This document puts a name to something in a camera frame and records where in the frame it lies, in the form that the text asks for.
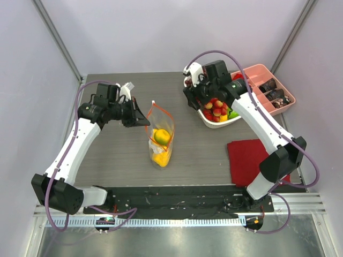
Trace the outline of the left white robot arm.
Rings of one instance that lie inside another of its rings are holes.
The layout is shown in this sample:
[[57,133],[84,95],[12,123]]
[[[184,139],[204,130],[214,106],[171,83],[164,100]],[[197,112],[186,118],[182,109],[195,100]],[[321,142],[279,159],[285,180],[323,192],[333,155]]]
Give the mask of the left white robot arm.
[[150,125],[131,95],[133,83],[121,86],[98,81],[96,85],[91,99],[77,105],[72,131],[53,163],[31,180],[41,205],[69,215],[89,206],[96,206],[104,214],[113,210],[114,200],[104,187],[74,186],[79,167],[103,127],[112,120],[119,120],[125,127]]

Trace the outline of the green ball with black marks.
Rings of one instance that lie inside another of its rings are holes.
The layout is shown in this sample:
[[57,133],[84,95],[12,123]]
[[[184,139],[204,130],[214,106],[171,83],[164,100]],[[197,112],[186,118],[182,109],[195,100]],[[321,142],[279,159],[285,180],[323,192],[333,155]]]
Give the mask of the green ball with black marks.
[[234,110],[231,109],[231,108],[228,109],[228,112],[227,112],[227,118],[228,118],[228,120],[233,119],[233,118],[236,118],[236,117],[238,117],[238,116],[239,116],[239,114],[238,114],[236,111],[234,111]]

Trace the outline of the clear orange zip top bag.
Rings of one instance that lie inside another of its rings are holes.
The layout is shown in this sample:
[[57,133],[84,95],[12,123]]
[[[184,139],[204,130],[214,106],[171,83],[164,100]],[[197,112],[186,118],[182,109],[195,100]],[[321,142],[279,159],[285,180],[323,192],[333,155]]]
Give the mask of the clear orange zip top bag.
[[145,126],[151,161],[160,168],[165,168],[171,158],[175,123],[172,115],[152,101],[147,119],[150,126]]

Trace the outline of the red strawberry cluster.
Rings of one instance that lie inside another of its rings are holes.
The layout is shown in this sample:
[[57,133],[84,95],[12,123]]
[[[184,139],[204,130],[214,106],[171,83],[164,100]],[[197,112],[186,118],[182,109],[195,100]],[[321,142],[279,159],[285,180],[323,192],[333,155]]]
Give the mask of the red strawberry cluster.
[[215,123],[221,123],[228,120],[228,109],[229,107],[227,104],[217,98],[213,98],[204,105],[202,113],[207,120]]

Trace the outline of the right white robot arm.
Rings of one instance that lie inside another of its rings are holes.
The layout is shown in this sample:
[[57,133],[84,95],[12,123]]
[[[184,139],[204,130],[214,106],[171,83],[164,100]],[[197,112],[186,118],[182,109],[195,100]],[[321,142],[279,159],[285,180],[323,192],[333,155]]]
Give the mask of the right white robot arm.
[[263,64],[239,73],[242,77],[234,79],[223,60],[206,65],[193,62],[183,69],[183,92],[195,110],[212,98],[225,102],[260,139],[268,156],[259,164],[259,173],[242,198],[244,209],[255,211],[261,206],[261,199],[300,166],[307,143],[303,137],[295,138],[273,118],[277,110],[259,86],[274,79],[274,75]]

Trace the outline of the yellow mango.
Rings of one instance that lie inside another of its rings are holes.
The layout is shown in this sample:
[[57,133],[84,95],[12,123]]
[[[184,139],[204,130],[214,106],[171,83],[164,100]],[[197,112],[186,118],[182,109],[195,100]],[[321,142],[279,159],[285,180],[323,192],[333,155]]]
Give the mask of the yellow mango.
[[152,161],[160,167],[166,167],[170,160],[170,152],[153,153]]

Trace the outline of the yellow green orange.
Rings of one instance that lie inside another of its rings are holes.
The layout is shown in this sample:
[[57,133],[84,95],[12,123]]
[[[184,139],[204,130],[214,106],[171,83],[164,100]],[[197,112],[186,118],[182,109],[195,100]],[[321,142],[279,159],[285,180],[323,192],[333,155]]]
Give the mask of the yellow green orange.
[[159,145],[167,146],[171,139],[171,135],[165,129],[156,129],[154,130],[153,139]]

